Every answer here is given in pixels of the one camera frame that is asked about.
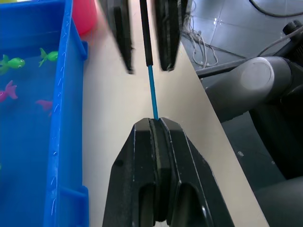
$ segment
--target blue crate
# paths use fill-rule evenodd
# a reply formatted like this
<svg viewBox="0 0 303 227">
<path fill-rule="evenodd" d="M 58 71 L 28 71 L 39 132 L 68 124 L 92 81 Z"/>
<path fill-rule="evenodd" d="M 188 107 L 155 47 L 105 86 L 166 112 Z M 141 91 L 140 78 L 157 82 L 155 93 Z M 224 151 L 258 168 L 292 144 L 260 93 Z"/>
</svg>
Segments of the blue crate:
<svg viewBox="0 0 303 227">
<path fill-rule="evenodd" d="M 3 54 L 25 60 L 24 67 L 0 76 L 0 90 L 13 80 L 18 96 L 0 102 L 3 227 L 89 226 L 88 189 L 82 186 L 88 45 L 80 40 L 71 11 L 71 0 L 0 4 L 0 61 Z M 39 67 L 40 47 L 57 50 L 57 61 Z M 38 99 L 52 101 L 52 110 L 43 111 Z"/>
</svg>

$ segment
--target beige table surface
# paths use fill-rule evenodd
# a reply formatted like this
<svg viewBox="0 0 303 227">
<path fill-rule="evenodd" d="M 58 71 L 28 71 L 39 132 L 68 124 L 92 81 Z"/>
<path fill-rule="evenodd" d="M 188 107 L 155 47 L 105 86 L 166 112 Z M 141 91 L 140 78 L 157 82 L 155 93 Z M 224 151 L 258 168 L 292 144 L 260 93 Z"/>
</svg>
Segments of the beige table surface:
<svg viewBox="0 0 303 227">
<path fill-rule="evenodd" d="M 135 75 L 126 73 L 102 13 L 97 30 L 85 37 L 90 53 L 83 87 L 83 184 L 91 227 L 102 226 L 111 166 L 132 126 L 153 117 L 139 0 L 129 2 Z M 159 117 L 178 122 L 208 161 L 235 226 L 268 227 L 183 45 L 175 70 L 161 71 L 151 20 L 150 28 Z"/>
</svg>

